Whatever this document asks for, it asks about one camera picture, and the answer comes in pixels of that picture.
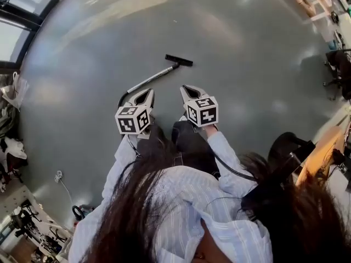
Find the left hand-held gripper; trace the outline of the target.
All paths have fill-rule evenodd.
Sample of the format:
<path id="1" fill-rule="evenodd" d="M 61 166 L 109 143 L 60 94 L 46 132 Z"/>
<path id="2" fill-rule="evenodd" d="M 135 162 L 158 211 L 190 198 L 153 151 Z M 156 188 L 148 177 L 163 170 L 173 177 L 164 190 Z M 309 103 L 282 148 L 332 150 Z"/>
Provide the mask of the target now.
<path id="1" fill-rule="evenodd" d="M 141 139 L 150 136 L 151 111 L 154 108 L 155 92 L 144 89 L 133 95 L 115 114 L 121 135 L 136 135 Z"/>

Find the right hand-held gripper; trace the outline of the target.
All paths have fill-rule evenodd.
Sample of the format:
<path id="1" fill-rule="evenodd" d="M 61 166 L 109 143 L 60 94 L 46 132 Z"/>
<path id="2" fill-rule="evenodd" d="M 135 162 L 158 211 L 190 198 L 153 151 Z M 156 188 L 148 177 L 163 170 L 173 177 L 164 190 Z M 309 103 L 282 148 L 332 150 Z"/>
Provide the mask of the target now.
<path id="1" fill-rule="evenodd" d="M 203 89 L 193 85 L 181 86 L 180 93 L 186 117 L 195 127 L 203 128 L 218 123 L 219 108 L 214 96 L 209 96 Z"/>

